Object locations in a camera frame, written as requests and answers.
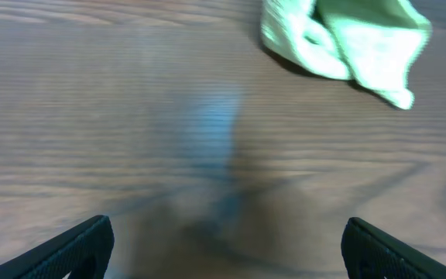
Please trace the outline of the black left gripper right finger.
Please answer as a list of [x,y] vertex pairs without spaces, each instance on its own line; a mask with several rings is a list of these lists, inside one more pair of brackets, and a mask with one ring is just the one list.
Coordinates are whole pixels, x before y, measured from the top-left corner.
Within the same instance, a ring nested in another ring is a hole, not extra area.
[[446,266],[390,234],[351,217],[341,238],[349,279],[446,279]]

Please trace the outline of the green microfiber cloth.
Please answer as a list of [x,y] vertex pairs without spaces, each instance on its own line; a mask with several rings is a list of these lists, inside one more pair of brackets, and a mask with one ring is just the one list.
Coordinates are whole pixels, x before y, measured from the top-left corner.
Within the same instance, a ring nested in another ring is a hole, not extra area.
[[260,27],[268,49],[306,71],[412,108],[408,74],[432,25],[409,0],[264,0]]

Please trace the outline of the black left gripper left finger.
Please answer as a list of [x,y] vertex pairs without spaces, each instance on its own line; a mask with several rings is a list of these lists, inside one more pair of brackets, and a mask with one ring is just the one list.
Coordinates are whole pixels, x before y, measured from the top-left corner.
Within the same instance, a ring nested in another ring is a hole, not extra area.
[[109,217],[96,215],[0,265],[0,279],[103,279],[114,243]]

